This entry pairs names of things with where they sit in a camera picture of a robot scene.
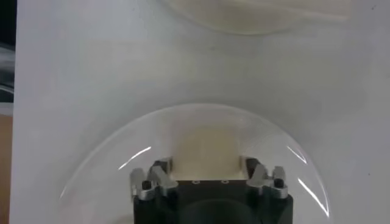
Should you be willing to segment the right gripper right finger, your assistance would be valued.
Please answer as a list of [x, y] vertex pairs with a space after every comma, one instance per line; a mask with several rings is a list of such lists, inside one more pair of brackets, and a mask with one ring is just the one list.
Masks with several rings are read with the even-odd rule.
[[242, 156], [241, 168], [246, 171], [246, 184], [255, 189], [259, 196], [263, 196], [268, 190], [272, 198], [288, 197], [286, 172], [282, 166], [275, 166], [272, 175], [268, 175], [267, 168], [259, 160]]

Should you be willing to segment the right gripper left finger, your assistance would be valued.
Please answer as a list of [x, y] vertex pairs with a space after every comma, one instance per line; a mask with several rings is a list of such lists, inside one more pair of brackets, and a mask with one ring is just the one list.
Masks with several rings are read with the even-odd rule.
[[157, 192], [167, 197], [174, 192], [179, 183], [170, 177], [172, 158], [156, 160], [148, 173], [142, 168], [133, 169], [130, 173], [130, 193], [132, 200], [152, 200]]

